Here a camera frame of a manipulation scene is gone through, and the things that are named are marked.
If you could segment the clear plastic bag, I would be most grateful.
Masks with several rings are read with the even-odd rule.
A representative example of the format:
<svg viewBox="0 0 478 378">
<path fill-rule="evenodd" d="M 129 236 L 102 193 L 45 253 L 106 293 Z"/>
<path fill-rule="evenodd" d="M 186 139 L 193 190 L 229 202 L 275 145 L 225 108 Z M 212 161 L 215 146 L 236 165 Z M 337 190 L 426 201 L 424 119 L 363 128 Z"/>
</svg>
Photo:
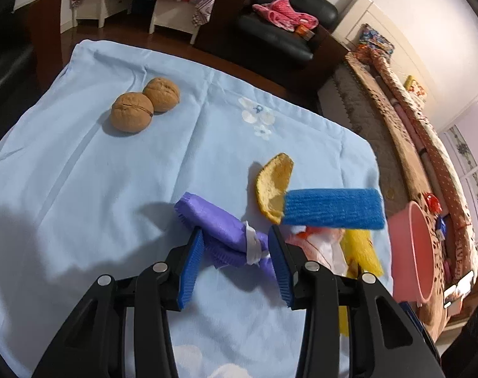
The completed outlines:
<svg viewBox="0 0 478 378">
<path fill-rule="evenodd" d="M 334 274 L 345 276 L 348 266 L 341 248 L 344 229 L 311 227 L 288 238 L 288 244 L 300 247 L 306 258 L 318 262 Z"/>
</svg>

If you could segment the purple cloth bundle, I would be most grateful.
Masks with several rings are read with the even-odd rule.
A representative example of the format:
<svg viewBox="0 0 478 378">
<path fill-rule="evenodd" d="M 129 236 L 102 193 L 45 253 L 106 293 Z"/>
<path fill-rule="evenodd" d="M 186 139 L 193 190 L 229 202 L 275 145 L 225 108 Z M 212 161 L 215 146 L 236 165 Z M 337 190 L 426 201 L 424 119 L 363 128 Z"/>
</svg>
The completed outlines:
<svg viewBox="0 0 478 378">
<path fill-rule="evenodd" d="M 190 192 L 180 197 L 174 209 L 188 228 L 202 229 L 205 248 L 215 267 L 254 267 L 266 278 L 276 280 L 268 247 L 270 224 L 250 224 Z"/>
</svg>

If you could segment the blue foam net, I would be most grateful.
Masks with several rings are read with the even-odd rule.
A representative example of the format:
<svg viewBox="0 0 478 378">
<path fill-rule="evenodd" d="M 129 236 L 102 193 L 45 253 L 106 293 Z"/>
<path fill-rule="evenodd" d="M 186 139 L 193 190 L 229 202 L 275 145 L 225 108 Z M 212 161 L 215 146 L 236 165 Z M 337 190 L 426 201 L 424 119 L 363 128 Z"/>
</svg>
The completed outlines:
<svg viewBox="0 0 478 378">
<path fill-rule="evenodd" d="M 376 189 L 297 189 L 284 196 L 282 224 L 382 230 L 383 200 Z"/>
</svg>

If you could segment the pink plastic trash bucket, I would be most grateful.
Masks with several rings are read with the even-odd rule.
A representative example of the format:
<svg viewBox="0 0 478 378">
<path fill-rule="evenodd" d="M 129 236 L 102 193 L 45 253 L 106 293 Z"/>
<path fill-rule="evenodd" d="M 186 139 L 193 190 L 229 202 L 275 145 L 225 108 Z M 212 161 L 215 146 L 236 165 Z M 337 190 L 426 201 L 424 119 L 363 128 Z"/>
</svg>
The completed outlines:
<svg viewBox="0 0 478 378">
<path fill-rule="evenodd" d="M 421 207 L 410 201 L 388 219 L 393 297 L 397 302 L 429 302 L 435 285 L 435 254 Z"/>
</svg>

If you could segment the light blue table cloth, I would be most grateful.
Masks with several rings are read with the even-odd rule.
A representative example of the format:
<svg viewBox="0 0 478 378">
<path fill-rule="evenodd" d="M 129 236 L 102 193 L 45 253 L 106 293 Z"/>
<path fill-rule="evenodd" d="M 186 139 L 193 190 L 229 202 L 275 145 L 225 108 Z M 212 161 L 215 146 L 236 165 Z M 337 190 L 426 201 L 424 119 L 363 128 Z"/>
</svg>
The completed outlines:
<svg viewBox="0 0 478 378">
<path fill-rule="evenodd" d="M 180 102 L 138 133 L 115 129 L 114 101 L 168 78 Z M 50 89 L 0 141 L 0 353 L 36 368 L 103 274 L 133 277 L 189 232 L 190 192 L 250 224 L 265 221 L 254 180 L 276 154 L 291 189 L 377 188 L 365 139 L 208 66 L 108 41 L 76 45 Z"/>
</svg>

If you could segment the red plastic wrapper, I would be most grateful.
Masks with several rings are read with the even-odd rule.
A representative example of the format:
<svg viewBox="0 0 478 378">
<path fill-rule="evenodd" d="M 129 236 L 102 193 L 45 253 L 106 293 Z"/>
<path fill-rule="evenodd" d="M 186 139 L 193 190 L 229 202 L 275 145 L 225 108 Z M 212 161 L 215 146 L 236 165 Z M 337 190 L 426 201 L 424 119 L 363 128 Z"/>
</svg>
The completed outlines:
<svg viewBox="0 0 478 378">
<path fill-rule="evenodd" d="M 442 207 L 439 199 L 430 192 L 423 193 L 424 201 L 430 210 L 430 213 L 433 215 L 438 215 L 442 213 Z"/>
</svg>

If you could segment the blue tissue pack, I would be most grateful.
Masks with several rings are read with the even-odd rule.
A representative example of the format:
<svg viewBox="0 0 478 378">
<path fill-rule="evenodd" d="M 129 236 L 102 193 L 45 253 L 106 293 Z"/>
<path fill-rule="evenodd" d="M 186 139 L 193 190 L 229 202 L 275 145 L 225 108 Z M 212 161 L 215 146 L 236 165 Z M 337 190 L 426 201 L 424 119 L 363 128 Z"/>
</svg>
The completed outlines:
<svg viewBox="0 0 478 378">
<path fill-rule="evenodd" d="M 447 239 L 447 225 L 442 216 L 438 216 L 435 222 L 435 233 L 441 242 Z"/>
</svg>

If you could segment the front walnut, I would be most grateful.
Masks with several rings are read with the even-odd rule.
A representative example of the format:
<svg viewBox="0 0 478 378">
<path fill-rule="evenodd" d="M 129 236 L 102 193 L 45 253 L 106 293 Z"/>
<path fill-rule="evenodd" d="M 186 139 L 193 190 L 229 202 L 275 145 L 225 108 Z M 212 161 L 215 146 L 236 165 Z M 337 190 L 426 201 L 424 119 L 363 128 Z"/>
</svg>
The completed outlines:
<svg viewBox="0 0 478 378">
<path fill-rule="evenodd" d="M 149 126 L 154 112 L 152 102 L 143 93 L 126 92 L 114 101 L 109 119 L 119 131 L 138 133 Z"/>
</svg>

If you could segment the walnut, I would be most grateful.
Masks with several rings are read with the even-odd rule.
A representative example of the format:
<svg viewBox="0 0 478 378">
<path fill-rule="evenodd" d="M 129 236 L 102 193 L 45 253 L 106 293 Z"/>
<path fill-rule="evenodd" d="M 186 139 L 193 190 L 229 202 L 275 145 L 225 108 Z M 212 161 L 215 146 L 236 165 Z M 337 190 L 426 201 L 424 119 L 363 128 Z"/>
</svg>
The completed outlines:
<svg viewBox="0 0 478 378">
<path fill-rule="evenodd" d="M 165 113 L 180 102 L 180 90 L 168 78 L 152 78 L 144 87 L 143 95 L 151 101 L 155 113 Z"/>
<path fill-rule="evenodd" d="M 126 92 L 114 101 L 109 119 L 119 131 L 138 133 L 149 126 L 154 112 L 152 102 L 143 93 Z"/>
</svg>

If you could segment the rear walnut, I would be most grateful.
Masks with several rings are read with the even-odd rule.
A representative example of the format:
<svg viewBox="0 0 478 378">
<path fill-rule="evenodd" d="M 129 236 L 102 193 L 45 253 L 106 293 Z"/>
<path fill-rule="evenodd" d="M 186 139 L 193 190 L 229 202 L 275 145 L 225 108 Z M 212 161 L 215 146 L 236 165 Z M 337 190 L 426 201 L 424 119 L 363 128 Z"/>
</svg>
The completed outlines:
<svg viewBox="0 0 478 378">
<path fill-rule="evenodd" d="M 165 113 L 180 102 L 180 90 L 168 78 L 152 78 L 144 87 L 143 95 L 151 101 L 155 113 Z"/>
</svg>

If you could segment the bed with brown blanket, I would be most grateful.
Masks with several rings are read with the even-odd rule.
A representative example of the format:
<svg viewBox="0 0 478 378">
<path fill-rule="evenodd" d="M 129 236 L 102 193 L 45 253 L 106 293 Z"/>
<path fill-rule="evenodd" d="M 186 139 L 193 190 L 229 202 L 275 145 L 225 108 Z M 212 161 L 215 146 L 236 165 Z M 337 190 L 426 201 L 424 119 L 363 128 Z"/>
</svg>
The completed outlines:
<svg viewBox="0 0 478 378">
<path fill-rule="evenodd" d="M 353 52 L 335 68 L 333 75 L 319 91 L 320 113 L 327 119 L 346 127 L 365 139 L 373 149 L 379 166 L 379 186 L 383 194 L 388 218 L 403 210 L 410 201 L 416 202 L 424 212 L 430 227 L 435 254 L 435 285 L 428 303 L 417 311 L 420 320 L 433 340 L 437 340 L 450 319 L 443 301 L 444 292 L 464 277 L 475 282 L 478 275 L 469 271 L 457 280 L 454 275 L 455 236 L 451 215 L 436 183 L 427 151 L 413 128 L 405 128 L 407 120 L 401 109 L 393 114 L 391 107 L 379 105 L 376 95 L 364 84 L 364 79 L 349 61 Z M 423 193 L 433 193 L 440 201 L 442 213 L 433 215 Z M 447 239 L 441 242 L 435 233 L 435 222 L 442 216 L 447 225 Z"/>
</svg>

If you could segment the yellow red patterned pillow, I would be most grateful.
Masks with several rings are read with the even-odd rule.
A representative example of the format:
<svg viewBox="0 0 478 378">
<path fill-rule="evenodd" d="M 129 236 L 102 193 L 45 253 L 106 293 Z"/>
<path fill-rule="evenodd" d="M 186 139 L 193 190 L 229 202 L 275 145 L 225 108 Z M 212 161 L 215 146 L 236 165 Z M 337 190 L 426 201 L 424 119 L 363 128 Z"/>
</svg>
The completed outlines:
<svg viewBox="0 0 478 378">
<path fill-rule="evenodd" d="M 409 75 L 404 83 L 404 87 L 420 107 L 424 107 L 428 100 L 428 93 L 424 87 L 412 75 Z"/>
</svg>

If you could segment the lilac wardrobe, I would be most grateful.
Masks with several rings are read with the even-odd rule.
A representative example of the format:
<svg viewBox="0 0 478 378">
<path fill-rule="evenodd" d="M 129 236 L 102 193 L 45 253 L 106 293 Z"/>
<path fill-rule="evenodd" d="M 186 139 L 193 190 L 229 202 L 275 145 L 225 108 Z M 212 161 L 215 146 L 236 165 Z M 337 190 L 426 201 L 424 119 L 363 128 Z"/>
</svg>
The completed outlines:
<svg viewBox="0 0 478 378">
<path fill-rule="evenodd" d="M 478 243 L 478 97 L 441 132 L 468 203 Z"/>
</svg>

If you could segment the blue patterned pillow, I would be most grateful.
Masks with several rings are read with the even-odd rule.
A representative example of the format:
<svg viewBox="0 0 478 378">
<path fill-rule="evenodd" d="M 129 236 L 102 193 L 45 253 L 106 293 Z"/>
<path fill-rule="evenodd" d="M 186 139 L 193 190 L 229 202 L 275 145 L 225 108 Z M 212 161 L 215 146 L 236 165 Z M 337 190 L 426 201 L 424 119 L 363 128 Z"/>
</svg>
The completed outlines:
<svg viewBox="0 0 478 378">
<path fill-rule="evenodd" d="M 376 29 L 368 23 L 365 23 L 359 35 L 359 44 L 356 48 L 356 53 L 362 61 L 368 62 L 371 61 L 372 51 L 377 51 L 379 55 L 383 56 L 387 61 L 390 61 L 395 51 L 395 46 Z"/>
</svg>

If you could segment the white bed headboard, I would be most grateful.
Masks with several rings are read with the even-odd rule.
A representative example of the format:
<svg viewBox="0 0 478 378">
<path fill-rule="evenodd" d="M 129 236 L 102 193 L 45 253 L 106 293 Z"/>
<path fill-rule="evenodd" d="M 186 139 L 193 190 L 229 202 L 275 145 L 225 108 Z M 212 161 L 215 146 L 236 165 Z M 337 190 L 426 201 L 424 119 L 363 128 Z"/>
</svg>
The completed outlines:
<svg viewBox="0 0 478 378">
<path fill-rule="evenodd" d="M 427 93 L 424 109 L 433 110 L 437 104 L 433 78 L 405 35 L 372 0 L 352 0 L 340 15 L 332 36 L 348 49 L 355 49 L 365 24 L 395 46 L 390 60 L 391 69 L 401 82 L 405 82 L 409 75 L 413 76 Z"/>
</svg>

